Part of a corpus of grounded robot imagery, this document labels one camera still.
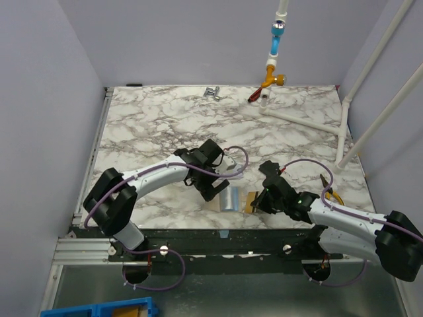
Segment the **beige card holder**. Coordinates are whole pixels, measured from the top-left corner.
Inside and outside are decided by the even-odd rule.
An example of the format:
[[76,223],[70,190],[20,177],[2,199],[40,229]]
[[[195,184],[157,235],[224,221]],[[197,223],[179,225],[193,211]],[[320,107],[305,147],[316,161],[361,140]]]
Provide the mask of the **beige card holder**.
[[213,198],[211,201],[207,202],[207,205],[208,205],[208,209],[211,210],[211,211],[215,211],[215,212],[221,211],[219,197]]

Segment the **silver VIP card stack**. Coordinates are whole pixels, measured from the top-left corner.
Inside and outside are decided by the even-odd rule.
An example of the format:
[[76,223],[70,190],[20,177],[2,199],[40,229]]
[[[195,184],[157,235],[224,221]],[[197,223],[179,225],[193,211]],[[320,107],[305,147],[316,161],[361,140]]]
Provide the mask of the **silver VIP card stack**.
[[222,212],[235,212],[240,206],[240,191],[238,187],[228,186],[219,193],[219,208]]

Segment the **gold card stack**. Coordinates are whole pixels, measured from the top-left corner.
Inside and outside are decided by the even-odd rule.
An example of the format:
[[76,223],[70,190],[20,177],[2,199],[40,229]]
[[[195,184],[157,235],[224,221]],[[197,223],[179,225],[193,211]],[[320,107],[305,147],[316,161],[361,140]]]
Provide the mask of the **gold card stack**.
[[249,192],[246,196],[245,199],[245,208],[244,208],[244,213],[247,214],[252,214],[256,212],[256,207],[252,205],[253,201],[256,200],[256,198],[258,197],[259,192],[255,191],[255,192]]

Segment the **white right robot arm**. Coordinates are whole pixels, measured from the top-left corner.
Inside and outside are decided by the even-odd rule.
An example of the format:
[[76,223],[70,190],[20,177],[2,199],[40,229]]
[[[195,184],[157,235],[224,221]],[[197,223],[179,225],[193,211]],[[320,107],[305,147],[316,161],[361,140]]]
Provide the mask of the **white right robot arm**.
[[422,266],[422,234],[404,213],[368,213],[332,203],[324,194],[297,192],[282,177],[282,170],[270,160],[259,166],[264,189],[251,205],[321,230],[304,242],[310,258],[346,254],[378,264],[402,281],[416,279]]

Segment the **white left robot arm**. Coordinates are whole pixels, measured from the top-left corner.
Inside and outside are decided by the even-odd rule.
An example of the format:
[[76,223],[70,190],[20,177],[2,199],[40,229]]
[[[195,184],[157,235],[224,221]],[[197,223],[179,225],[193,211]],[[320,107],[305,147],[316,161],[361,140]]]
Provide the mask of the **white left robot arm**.
[[141,260],[147,251],[145,236],[130,220],[136,201],[175,182],[194,186],[205,201],[211,201],[229,185],[228,180],[213,184],[223,156],[223,149],[208,139],[198,148],[178,149],[147,168],[126,173],[109,168],[96,181],[83,207],[105,236],[124,245],[129,259]]

